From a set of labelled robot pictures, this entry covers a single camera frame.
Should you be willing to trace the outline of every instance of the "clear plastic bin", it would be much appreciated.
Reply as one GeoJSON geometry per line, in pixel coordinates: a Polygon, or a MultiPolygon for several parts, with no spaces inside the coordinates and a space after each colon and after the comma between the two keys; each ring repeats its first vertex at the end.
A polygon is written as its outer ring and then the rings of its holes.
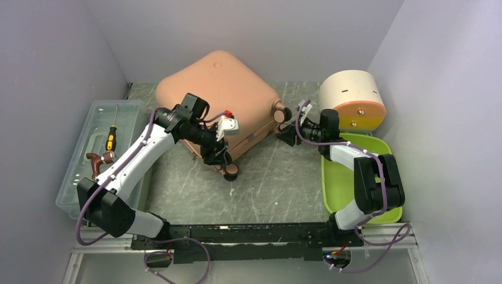
{"type": "MultiPolygon", "coordinates": [[[[101,155],[105,153],[105,143],[117,105],[115,153],[118,158],[135,142],[148,123],[149,112],[143,101],[95,101],[92,103],[56,198],[56,205],[67,212],[72,219],[77,219],[80,213],[76,186],[82,178],[90,179],[92,175],[91,162],[85,157],[85,154],[101,155]]],[[[110,166],[112,164],[103,164],[99,169],[104,172],[110,166]]],[[[126,203],[132,208],[144,209],[151,174],[150,169],[139,180],[129,200],[126,200],[126,203]]]]}

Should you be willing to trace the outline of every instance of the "gray wall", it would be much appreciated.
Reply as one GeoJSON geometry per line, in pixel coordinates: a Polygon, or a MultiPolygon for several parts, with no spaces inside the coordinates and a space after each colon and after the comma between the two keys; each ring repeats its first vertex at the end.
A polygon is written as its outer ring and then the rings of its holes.
{"type": "Polygon", "coordinates": [[[432,283],[502,283],[502,2],[406,0],[369,71],[432,283]]]}
{"type": "Polygon", "coordinates": [[[129,82],[158,82],[213,50],[267,80],[366,70],[403,0],[86,0],[129,82]]]}
{"type": "Polygon", "coordinates": [[[62,281],[75,222],[56,195],[91,102],[125,92],[83,0],[0,2],[0,283],[62,281]]]}

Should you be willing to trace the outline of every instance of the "cylindrical container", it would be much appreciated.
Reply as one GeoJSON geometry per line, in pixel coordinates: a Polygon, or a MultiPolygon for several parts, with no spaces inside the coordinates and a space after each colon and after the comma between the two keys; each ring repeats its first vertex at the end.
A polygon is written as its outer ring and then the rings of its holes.
{"type": "Polygon", "coordinates": [[[385,106],[373,76],[361,70],[345,70],[329,76],[319,89],[321,109],[334,109],[340,131],[367,134],[385,118],[385,106]]]}

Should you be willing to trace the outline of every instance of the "white robotic arm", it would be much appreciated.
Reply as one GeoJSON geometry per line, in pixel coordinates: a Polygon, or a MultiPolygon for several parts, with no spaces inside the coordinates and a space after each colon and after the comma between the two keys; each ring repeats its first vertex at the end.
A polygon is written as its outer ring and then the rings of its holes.
{"type": "Polygon", "coordinates": [[[337,229],[352,230],[371,214],[402,206],[404,191],[394,156],[370,153],[351,145],[340,137],[337,111],[322,110],[319,123],[315,123],[307,118],[311,108],[310,101],[301,101],[297,119],[283,127],[277,137],[290,146],[302,142],[318,146],[319,153],[327,160],[340,163],[354,172],[354,199],[330,217],[336,221],[337,229]],[[384,178],[381,177],[381,182],[377,183],[375,175],[382,174],[384,178]]]}
{"type": "Polygon", "coordinates": [[[206,107],[207,102],[188,93],[173,111],[159,109],[141,136],[112,167],[95,180],[82,179],[77,191],[85,218],[114,237],[128,233],[159,240],[168,238],[169,222],[155,214],[134,210],[125,201],[152,164],[180,139],[206,149],[202,157],[206,164],[231,163],[222,138],[225,134],[237,134],[239,123],[233,117],[221,116],[217,125],[206,128],[200,124],[206,107]]]}

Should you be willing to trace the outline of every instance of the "pink suitcase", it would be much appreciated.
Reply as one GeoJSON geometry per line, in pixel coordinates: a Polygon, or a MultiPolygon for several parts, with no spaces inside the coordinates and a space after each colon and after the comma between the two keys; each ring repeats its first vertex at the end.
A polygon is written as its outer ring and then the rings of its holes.
{"type": "MultiPolygon", "coordinates": [[[[274,89],[226,51],[214,51],[162,80],[157,86],[157,103],[160,107],[172,109],[186,93],[209,103],[207,118],[229,110],[239,120],[239,135],[226,136],[232,161],[269,133],[277,132],[278,123],[291,118],[291,111],[284,107],[274,89]]],[[[199,146],[183,142],[201,158],[199,146]]],[[[213,168],[227,180],[235,180],[239,171],[235,163],[224,169],[213,168]]]]}

